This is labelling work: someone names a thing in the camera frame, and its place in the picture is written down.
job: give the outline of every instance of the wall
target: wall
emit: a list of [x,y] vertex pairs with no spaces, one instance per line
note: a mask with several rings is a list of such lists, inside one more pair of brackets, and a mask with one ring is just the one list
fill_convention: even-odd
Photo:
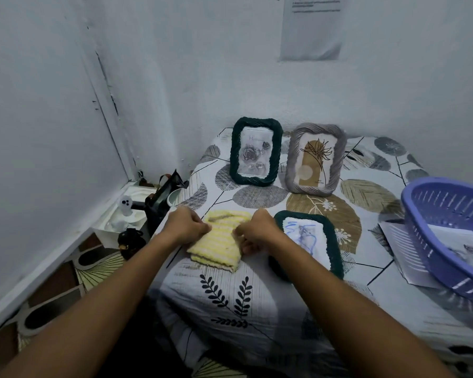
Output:
[[0,0],[0,299],[128,180],[66,16]]
[[473,0],[353,0],[334,62],[278,62],[283,9],[284,0],[88,1],[147,177],[179,164],[186,175],[246,115],[391,136],[433,174],[473,182]]

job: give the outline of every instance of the basket rim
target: basket rim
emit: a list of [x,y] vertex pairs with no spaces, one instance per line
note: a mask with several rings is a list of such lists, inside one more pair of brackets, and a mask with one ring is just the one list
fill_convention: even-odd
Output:
[[412,193],[415,188],[431,183],[456,184],[471,190],[473,190],[473,184],[445,177],[426,176],[409,183],[401,193],[401,200],[405,208],[405,214],[410,215],[415,224],[420,228],[420,231],[425,236],[425,241],[429,243],[429,247],[433,248],[434,250],[438,250],[441,256],[445,258],[449,264],[451,264],[453,267],[461,269],[467,275],[467,277],[473,280],[473,267],[467,262],[457,258],[453,252],[450,252],[448,248],[443,245],[440,240],[438,240],[412,201]]

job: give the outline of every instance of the purple basket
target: purple basket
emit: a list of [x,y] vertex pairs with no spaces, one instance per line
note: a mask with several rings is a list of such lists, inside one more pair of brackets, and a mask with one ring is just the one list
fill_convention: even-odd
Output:
[[401,194],[405,224],[422,262],[440,282],[473,300],[473,267],[443,245],[428,224],[473,231],[473,185],[424,177]]

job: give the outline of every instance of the yellow cloth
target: yellow cloth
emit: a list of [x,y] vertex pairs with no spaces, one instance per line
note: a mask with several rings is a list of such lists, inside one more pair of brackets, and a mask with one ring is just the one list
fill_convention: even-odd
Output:
[[188,249],[191,260],[236,272],[241,254],[240,247],[233,238],[233,230],[251,218],[252,214],[245,211],[221,209],[208,212],[204,221],[212,225],[212,230]]

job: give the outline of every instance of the green picture frame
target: green picture frame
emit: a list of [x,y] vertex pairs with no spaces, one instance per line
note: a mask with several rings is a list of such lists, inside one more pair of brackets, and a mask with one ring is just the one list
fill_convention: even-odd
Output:
[[[326,216],[323,215],[309,215],[300,212],[292,211],[279,211],[273,217],[278,227],[284,231],[283,222],[284,219],[291,217],[295,219],[308,219],[313,220],[322,224],[322,230],[326,235],[327,239],[327,253],[329,261],[331,263],[330,272],[333,273],[336,277],[343,280],[343,260],[341,258],[340,248],[338,247],[338,240],[336,239],[336,233],[334,231],[334,225]],[[278,264],[278,261],[269,256],[268,263],[271,269],[283,280],[290,282],[287,274],[284,272],[282,267]]]
[[[246,177],[240,175],[237,171],[239,168],[239,153],[241,148],[240,135],[245,127],[266,127],[273,132],[270,155],[270,170],[264,178]],[[233,127],[232,133],[232,149],[229,158],[229,175],[238,184],[252,184],[259,187],[266,187],[272,184],[277,178],[278,165],[280,162],[280,146],[282,143],[282,126],[272,118],[240,118]]]

